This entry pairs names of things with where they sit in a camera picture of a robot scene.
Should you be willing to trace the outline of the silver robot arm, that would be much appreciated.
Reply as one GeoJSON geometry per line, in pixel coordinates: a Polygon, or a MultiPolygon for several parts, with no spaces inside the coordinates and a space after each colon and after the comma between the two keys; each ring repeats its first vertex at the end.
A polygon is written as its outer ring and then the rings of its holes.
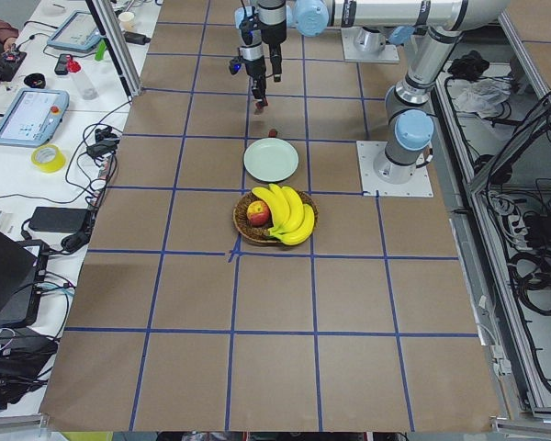
{"type": "Polygon", "coordinates": [[[251,78],[257,106],[267,106],[266,67],[269,61],[277,83],[282,76],[281,44],[292,26],[305,37],[316,37],[326,28],[426,29],[414,60],[394,87],[397,100],[419,107],[429,99],[441,68],[459,36],[495,20],[507,1],[251,1],[236,11],[240,32],[238,55],[229,61],[231,74],[245,69],[251,78]]]}
{"type": "Polygon", "coordinates": [[[405,77],[388,90],[389,139],[374,161],[390,183],[407,181],[434,132],[423,110],[433,82],[454,48],[470,11],[466,1],[248,1],[238,11],[239,54],[252,79],[258,108],[267,105],[266,82],[282,76],[281,45],[287,30],[316,37],[326,28],[367,28],[372,32],[425,28],[426,35],[405,77]]]}

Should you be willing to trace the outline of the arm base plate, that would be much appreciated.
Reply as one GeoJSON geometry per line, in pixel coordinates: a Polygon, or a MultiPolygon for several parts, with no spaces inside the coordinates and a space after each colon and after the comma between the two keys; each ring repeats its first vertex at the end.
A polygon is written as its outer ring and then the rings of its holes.
{"type": "Polygon", "coordinates": [[[362,194],[369,197],[432,198],[433,189],[425,157],[419,154],[417,162],[401,166],[393,164],[385,155],[385,141],[358,141],[356,143],[362,194]]]}
{"type": "Polygon", "coordinates": [[[343,58],[346,62],[398,64],[397,47],[387,43],[386,36],[376,28],[343,28],[343,58]]]}

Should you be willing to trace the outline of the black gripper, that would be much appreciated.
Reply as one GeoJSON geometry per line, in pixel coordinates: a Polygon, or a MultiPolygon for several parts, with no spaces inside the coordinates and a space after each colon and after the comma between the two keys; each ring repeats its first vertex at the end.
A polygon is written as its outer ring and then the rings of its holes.
{"type": "MultiPolygon", "coordinates": [[[[272,77],[275,82],[281,81],[282,54],[281,46],[269,45],[272,77]]],[[[241,46],[241,56],[247,75],[252,79],[252,93],[255,105],[264,104],[264,52],[263,45],[241,46]]]]}
{"type": "Polygon", "coordinates": [[[258,0],[262,40],[269,46],[281,45],[287,39],[287,3],[285,0],[258,0]]]}

